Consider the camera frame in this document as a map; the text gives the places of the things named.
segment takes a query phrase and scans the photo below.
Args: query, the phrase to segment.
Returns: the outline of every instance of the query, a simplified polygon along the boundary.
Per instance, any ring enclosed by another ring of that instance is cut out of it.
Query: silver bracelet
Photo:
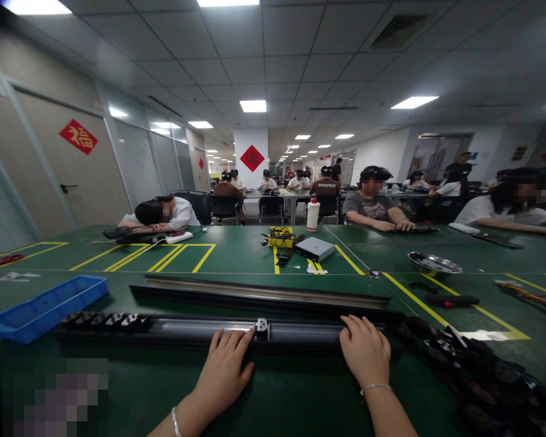
[[[178,428],[178,423],[176,421],[176,407],[172,407],[172,420],[174,422],[174,432],[176,433],[176,437],[182,437],[180,435],[180,429]]]
[[[388,384],[368,384],[366,387],[364,387],[363,389],[360,390],[360,395],[361,396],[364,396],[364,391],[367,389],[367,388],[376,388],[376,387],[384,387],[384,388],[388,388],[390,390],[392,390],[393,388],[388,385]]]

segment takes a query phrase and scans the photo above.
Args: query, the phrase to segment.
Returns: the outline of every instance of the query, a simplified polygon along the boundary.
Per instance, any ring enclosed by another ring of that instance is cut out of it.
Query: woman's right hand
[[[369,384],[388,384],[390,378],[390,343],[366,318],[341,316],[348,326],[340,332],[342,353],[350,372],[361,388]]]

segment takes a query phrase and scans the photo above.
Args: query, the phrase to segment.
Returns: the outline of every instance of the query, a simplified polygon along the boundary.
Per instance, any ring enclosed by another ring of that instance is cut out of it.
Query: white bottle
[[[311,202],[308,203],[308,231],[317,231],[317,219],[320,216],[320,204],[317,203],[317,199],[314,197]]]

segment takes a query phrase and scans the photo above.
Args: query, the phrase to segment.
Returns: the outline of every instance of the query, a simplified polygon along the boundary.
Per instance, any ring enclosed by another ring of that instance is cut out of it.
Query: stainless steel bowl
[[[463,269],[459,265],[436,255],[410,252],[408,257],[416,271],[430,277],[443,278],[463,272]]]

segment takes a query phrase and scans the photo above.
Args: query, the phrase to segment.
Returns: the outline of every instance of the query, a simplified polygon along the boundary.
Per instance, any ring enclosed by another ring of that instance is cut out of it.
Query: workbench
[[[336,252],[321,262],[327,274],[308,274],[308,261],[298,255],[288,266],[275,266],[274,254],[282,249],[260,244],[260,234],[266,233],[268,226],[212,226],[206,233],[182,242],[180,248],[157,246],[131,258],[142,246],[91,244],[103,240],[103,228],[92,226],[17,250],[15,253],[26,258],[0,267],[0,277],[12,271],[41,277],[30,282],[0,282],[0,312],[78,274],[108,279],[110,296],[93,304],[89,308],[93,311],[279,318],[225,308],[136,302],[128,286],[144,284],[143,274],[147,272],[389,296],[389,309],[424,317],[436,328],[452,324],[464,333],[484,330],[502,339],[489,343],[496,353],[520,363],[546,383],[546,310],[493,285],[494,279],[513,279],[532,293],[546,293],[544,236],[518,234],[514,242],[525,248],[508,249],[448,228],[437,234],[409,235],[383,234],[362,226],[322,226],[315,237],[335,244]],[[304,226],[294,228],[294,232],[311,235]],[[464,273],[444,282],[428,279],[412,269],[406,256],[411,251],[450,259]],[[365,275],[369,269],[379,269],[383,274],[371,279]],[[423,302],[424,291],[408,287],[418,280],[438,283],[443,293],[476,296],[481,303],[474,308],[430,308]],[[103,362],[109,375],[107,402],[99,409],[90,409],[92,420],[80,426],[99,427],[102,435],[141,436],[194,388],[206,353],[61,345],[51,334],[27,346],[0,341],[2,401],[14,405],[4,410],[9,420],[22,421],[24,405],[35,402],[35,390],[53,384],[49,374],[55,369],[65,372],[65,363],[67,369],[71,367],[70,361],[61,358]],[[252,382],[206,435],[372,435],[359,388],[342,358],[255,354],[251,359],[256,364]],[[392,363],[391,385],[419,435],[459,435],[447,420],[458,400],[417,358],[404,353]]]

